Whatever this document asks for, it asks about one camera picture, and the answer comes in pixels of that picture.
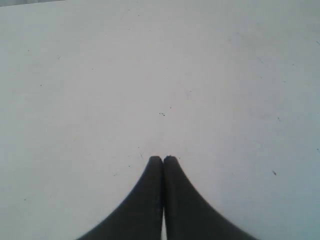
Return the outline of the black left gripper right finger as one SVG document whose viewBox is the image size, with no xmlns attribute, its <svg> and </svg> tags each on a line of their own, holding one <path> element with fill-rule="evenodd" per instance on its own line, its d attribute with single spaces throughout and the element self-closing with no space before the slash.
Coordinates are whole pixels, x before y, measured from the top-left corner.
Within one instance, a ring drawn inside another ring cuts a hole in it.
<svg viewBox="0 0 320 240">
<path fill-rule="evenodd" d="M 163 160 L 164 215 L 168 240 L 253 240 L 199 194 L 178 159 Z"/>
</svg>

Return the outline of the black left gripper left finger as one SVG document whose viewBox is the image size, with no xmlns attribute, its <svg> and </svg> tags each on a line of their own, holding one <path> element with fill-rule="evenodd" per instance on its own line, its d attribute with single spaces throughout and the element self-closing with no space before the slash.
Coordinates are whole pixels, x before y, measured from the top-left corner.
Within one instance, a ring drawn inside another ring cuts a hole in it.
<svg viewBox="0 0 320 240">
<path fill-rule="evenodd" d="M 149 158 L 128 196 L 81 240 L 160 240 L 163 224 L 163 161 Z"/>
</svg>

